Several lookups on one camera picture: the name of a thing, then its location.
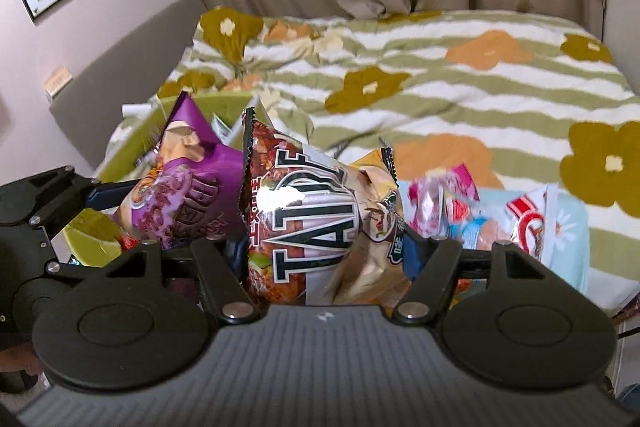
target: silver bolt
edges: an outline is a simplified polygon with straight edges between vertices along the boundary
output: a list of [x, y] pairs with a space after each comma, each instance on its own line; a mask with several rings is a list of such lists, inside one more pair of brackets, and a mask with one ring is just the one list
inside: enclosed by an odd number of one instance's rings
[[422, 319], [429, 314], [429, 307], [422, 302], [403, 302], [398, 306], [398, 313], [406, 319]]
[[222, 306], [222, 312], [230, 319], [245, 319], [254, 313], [254, 307], [247, 302], [231, 302]]
[[49, 273], [58, 273], [60, 271], [60, 264], [55, 261], [51, 261], [51, 263], [47, 264], [47, 272]]

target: plastic snack package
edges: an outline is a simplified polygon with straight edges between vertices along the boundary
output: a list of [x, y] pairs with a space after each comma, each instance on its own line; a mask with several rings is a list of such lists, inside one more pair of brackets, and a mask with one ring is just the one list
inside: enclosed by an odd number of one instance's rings
[[238, 211], [242, 153], [224, 145], [187, 92], [167, 120], [155, 166], [114, 214], [133, 238], [171, 248], [244, 230]]
[[526, 192], [504, 206], [485, 205], [440, 190], [440, 234], [457, 239], [464, 248], [491, 250], [495, 241], [513, 241], [545, 266], [553, 256], [558, 212], [558, 186]]
[[388, 305], [402, 273], [390, 150], [347, 166], [245, 113], [246, 288], [260, 303]]
[[472, 201], [480, 200], [476, 184], [464, 164], [449, 171], [431, 171], [426, 176], [414, 180], [409, 185], [409, 200], [415, 209], [410, 225], [422, 237], [431, 237], [438, 233], [440, 188], [446, 188], [450, 194], [464, 196]]

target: gray ribbed surface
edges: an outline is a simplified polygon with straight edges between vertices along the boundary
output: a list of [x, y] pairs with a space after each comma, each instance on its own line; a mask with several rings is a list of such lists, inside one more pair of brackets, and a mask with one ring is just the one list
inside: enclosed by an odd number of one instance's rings
[[620, 427], [630, 416], [595, 387], [521, 396], [473, 380], [425, 329], [378, 308], [271, 307], [222, 330], [198, 364], [153, 389], [92, 396], [55, 387], [28, 427]]

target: black cable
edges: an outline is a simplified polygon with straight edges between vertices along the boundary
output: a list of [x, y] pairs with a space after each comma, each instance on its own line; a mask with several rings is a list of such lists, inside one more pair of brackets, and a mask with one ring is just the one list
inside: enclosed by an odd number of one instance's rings
[[628, 331], [623, 331], [623, 333], [620, 333], [618, 335], [618, 339], [625, 339], [627, 337], [630, 337], [631, 335], [635, 335], [636, 333], [640, 333], [640, 326], [632, 328]]

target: light blue daisy-patterned cloth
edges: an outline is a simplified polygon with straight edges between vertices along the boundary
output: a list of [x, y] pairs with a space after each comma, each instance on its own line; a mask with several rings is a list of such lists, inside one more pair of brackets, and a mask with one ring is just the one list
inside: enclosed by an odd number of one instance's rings
[[[402, 207], [405, 219], [411, 221], [412, 216], [408, 197], [408, 182], [399, 182]], [[522, 195], [514, 190], [495, 190], [480, 188], [482, 204], [504, 205]], [[550, 269], [573, 288], [584, 295], [587, 292], [589, 271], [589, 226], [587, 209], [580, 200], [571, 195], [558, 195], [558, 216], [556, 224], [556, 240]]]

